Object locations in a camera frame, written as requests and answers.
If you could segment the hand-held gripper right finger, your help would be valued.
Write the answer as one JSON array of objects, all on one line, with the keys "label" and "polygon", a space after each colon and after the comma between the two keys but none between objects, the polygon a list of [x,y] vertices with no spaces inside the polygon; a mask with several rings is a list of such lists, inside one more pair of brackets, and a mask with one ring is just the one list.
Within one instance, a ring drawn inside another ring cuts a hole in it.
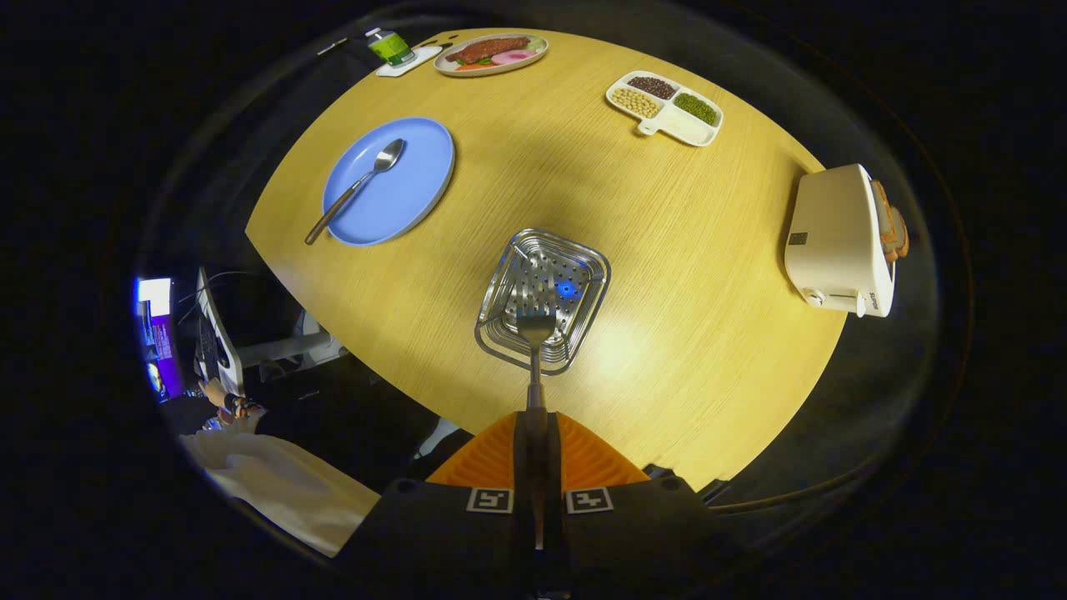
[{"label": "hand-held gripper right finger", "polygon": [[544,433],[544,590],[566,597],[700,597],[744,550],[678,476],[651,477],[575,419]]}]

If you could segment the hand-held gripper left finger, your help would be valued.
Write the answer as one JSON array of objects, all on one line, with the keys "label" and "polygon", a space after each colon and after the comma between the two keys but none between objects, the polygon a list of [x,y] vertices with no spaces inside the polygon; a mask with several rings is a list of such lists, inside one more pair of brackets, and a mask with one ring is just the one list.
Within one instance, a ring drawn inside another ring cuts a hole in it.
[{"label": "hand-held gripper left finger", "polygon": [[525,419],[500,419],[440,474],[391,483],[335,568],[371,597],[522,596],[536,551]]}]

